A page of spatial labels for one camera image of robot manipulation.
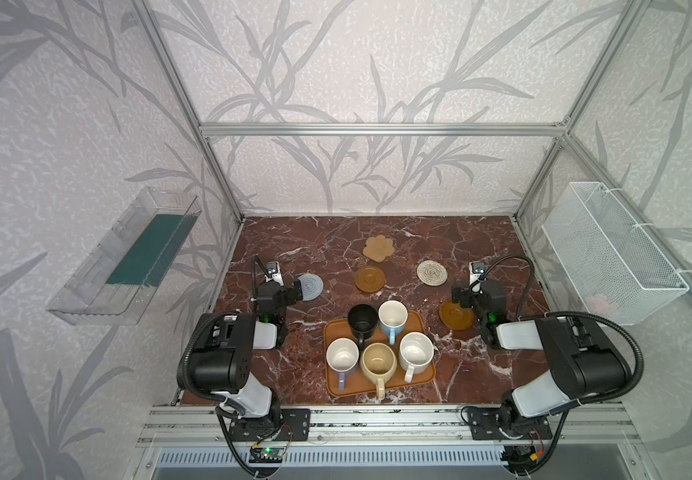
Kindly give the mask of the large round wooden coaster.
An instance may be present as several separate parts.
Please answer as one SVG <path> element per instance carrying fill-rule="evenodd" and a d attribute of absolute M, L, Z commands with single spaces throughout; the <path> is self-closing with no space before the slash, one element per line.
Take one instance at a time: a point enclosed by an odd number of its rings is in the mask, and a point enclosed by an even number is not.
<path fill-rule="evenodd" d="M 450 300 L 443 302 L 438 309 L 439 318 L 452 331 L 464 331 L 471 328 L 475 316 L 470 308 L 463 308 Z"/>

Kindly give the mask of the grey round coaster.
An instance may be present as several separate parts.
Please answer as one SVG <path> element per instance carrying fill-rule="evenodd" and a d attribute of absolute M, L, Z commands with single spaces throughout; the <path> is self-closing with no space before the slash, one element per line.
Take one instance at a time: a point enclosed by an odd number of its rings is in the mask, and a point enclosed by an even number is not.
<path fill-rule="evenodd" d="M 297 280 L 300 282 L 302 300 L 305 302 L 317 299 L 324 290 L 324 282 L 318 275 L 305 273 L 299 276 Z"/>

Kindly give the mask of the woven round coaster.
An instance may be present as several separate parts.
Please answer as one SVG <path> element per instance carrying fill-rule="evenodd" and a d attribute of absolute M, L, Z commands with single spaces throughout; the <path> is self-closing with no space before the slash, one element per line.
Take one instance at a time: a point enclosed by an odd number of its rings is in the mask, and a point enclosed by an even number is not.
<path fill-rule="evenodd" d="M 419 280 L 428 286 L 442 286 L 448 279 L 446 268 L 439 262 L 433 260 L 422 261 L 416 269 Z"/>

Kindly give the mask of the black mug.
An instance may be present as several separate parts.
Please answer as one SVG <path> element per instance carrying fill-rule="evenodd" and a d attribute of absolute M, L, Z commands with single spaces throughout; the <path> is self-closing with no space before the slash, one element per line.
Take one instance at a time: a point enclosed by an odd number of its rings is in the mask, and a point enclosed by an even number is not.
<path fill-rule="evenodd" d="M 377 310 L 368 304 L 356 305 L 349 310 L 347 322 L 359 351 L 363 351 L 377 328 Z"/>

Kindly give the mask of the small round wooden coaster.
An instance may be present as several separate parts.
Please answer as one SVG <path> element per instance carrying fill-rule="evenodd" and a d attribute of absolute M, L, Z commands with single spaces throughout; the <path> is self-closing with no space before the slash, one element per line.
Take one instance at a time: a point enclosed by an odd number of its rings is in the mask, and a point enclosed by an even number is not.
<path fill-rule="evenodd" d="M 384 271 L 376 266 L 364 266 L 355 273 L 354 283 L 364 293 L 379 292 L 386 284 Z"/>

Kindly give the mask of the cork flower coaster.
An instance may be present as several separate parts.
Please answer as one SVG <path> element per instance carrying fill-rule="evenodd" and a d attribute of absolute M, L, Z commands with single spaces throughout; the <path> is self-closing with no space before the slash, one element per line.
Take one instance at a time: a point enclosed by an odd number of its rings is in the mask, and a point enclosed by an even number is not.
<path fill-rule="evenodd" d="M 365 241 L 363 255 L 368 259 L 382 263 L 395 252 L 394 241 L 385 235 L 369 237 Z"/>

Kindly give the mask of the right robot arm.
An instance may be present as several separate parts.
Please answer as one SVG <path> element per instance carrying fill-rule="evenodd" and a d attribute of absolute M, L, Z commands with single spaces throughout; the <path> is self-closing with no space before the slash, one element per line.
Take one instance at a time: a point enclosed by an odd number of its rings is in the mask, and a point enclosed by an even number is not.
<path fill-rule="evenodd" d="M 543 374 L 506 393 L 498 408 L 479 412 L 508 437 L 527 433 L 550 415 L 622 397 L 643 377 L 644 354 L 637 341 L 599 315 L 553 311 L 511 321 L 502 286 L 489 280 L 454 286 L 451 301 L 474 312 L 489 347 L 545 356 Z"/>

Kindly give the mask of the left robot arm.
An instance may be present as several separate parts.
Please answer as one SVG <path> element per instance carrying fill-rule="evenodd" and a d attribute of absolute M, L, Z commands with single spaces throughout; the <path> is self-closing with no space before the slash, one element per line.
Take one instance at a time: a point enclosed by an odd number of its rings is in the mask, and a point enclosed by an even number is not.
<path fill-rule="evenodd" d="M 298 280 L 290 286 L 270 280 L 257 287 L 252 313 L 202 315 L 179 362 L 178 386 L 215 403 L 221 419 L 278 428 L 278 397 L 251 373 L 251 361 L 256 350 L 283 346 L 287 308 L 302 299 Z"/>

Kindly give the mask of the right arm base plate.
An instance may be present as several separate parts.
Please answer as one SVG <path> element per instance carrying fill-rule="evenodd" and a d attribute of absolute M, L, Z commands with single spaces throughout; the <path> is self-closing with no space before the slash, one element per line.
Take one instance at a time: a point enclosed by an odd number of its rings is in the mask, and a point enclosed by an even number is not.
<path fill-rule="evenodd" d="M 551 440 L 553 433 L 545 416 L 527 418 L 510 407 L 464 406 L 461 419 L 473 440 Z"/>

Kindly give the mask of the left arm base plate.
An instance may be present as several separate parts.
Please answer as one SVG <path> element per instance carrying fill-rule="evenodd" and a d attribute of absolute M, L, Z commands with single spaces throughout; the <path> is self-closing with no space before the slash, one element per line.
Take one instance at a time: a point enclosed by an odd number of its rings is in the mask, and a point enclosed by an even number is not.
<path fill-rule="evenodd" d="M 232 441 L 291 441 L 302 442 L 309 437 L 311 410 L 305 408 L 282 408 L 271 411 L 267 416 L 232 420 L 229 436 Z"/>

